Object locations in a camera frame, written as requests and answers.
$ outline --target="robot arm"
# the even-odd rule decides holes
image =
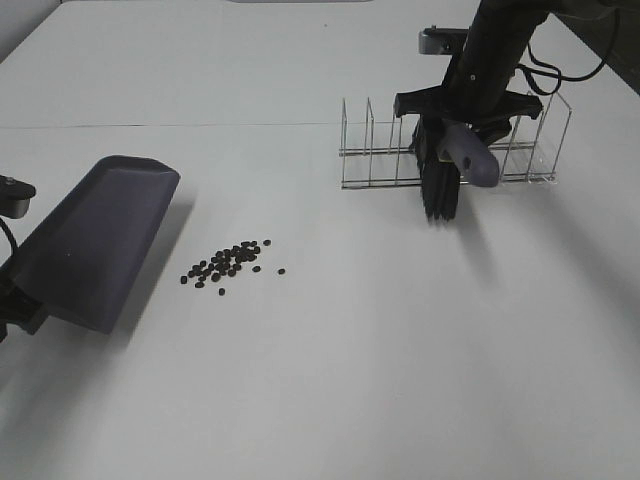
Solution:
[[[640,11],[640,0],[482,0],[468,32],[435,27],[422,32],[421,52],[451,54],[449,68],[442,85],[398,94],[394,111],[397,117],[420,115],[413,147],[428,218],[455,217],[461,173],[476,186],[497,185],[498,162],[488,146],[510,133],[512,117],[540,115],[537,97],[506,89],[549,13],[596,19],[616,8]],[[520,68],[529,76],[546,74]],[[556,72],[558,88],[561,80],[589,78]]]

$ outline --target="wire rack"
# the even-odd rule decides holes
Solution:
[[[508,139],[490,150],[501,162],[501,183],[555,183],[560,153],[569,128],[572,109],[559,93],[549,97],[538,120],[512,119]],[[396,188],[420,185],[411,146],[417,115],[391,122],[376,122],[367,98],[365,121],[350,123],[347,102],[342,99],[339,155],[342,158],[343,189]],[[412,123],[407,131],[406,124]],[[461,178],[461,184],[468,182]]]

